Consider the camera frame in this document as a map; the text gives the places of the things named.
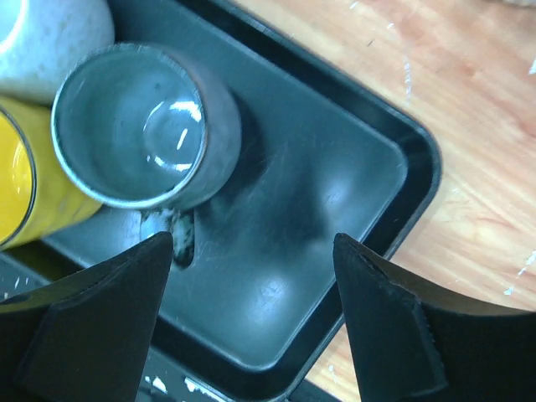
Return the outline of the yellow mug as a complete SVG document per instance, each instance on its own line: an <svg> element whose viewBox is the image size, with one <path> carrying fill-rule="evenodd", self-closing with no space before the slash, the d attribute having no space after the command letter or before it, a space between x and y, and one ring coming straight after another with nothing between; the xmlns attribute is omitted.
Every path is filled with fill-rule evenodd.
<svg viewBox="0 0 536 402"><path fill-rule="evenodd" d="M101 204L66 176L54 153L50 110L1 97L1 249L78 224Z"/></svg>

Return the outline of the grey mug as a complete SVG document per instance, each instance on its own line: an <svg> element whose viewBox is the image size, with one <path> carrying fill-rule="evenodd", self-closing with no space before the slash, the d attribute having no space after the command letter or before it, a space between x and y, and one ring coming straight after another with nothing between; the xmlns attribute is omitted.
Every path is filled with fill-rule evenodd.
<svg viewBox="0 0 536 402"><path fill-rule="evenodd" d="M210 68L160 44L95 50L60 85L50 130L77 188L139 211L141 239L167 231L174 262L191 262L193 210L228 182L242 143L239 108Z"/></svg>

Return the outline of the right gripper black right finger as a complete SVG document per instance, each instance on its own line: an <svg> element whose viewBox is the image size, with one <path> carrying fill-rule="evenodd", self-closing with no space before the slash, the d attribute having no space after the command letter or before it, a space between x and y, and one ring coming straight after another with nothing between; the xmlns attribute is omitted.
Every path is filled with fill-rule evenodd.
<svg viewBox="0 0 536 402"><path fill-rule="evenodd" d="M333 263L362 400L534 400L533 312L439 286L346 234Z"/></svg>

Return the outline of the white speckled mug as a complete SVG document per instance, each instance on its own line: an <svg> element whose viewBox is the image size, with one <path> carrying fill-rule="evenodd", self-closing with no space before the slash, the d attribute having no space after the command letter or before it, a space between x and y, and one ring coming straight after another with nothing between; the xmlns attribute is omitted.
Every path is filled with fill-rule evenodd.
<svg viewBox="0 0 536 402"><path fill-rule="evenodd" d="M49 105L79 60L114 42L106 1L2 1L1 92Z"/></svg>

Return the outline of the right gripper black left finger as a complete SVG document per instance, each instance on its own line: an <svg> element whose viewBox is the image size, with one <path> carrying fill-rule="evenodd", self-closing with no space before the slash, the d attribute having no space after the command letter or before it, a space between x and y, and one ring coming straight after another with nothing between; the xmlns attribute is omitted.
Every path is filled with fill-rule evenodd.
<svg viewBox="0 0 536 402"><path fill-rule="evenodd" d="M159 232L1 303L3 401L133 401L173 257Z"/></svg>

